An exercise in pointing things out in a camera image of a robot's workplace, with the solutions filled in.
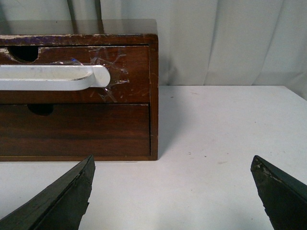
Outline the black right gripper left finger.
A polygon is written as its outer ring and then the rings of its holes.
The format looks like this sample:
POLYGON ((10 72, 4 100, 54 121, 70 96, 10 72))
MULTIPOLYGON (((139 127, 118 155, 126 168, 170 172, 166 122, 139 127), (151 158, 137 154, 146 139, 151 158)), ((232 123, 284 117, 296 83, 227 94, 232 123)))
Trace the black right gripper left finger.
POLYGON ((89 205, 95 163, 79 162, 0 221, 2 230, 77 230, 89 205))

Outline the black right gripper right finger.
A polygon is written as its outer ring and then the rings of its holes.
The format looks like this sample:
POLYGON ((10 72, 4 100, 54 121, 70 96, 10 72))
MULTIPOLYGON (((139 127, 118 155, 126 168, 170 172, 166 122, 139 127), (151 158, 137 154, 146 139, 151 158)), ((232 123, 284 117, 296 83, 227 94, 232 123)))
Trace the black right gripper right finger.
POLYGON ((275 230, 307 228, 307 185, 256 155, 251 173, 275 230))

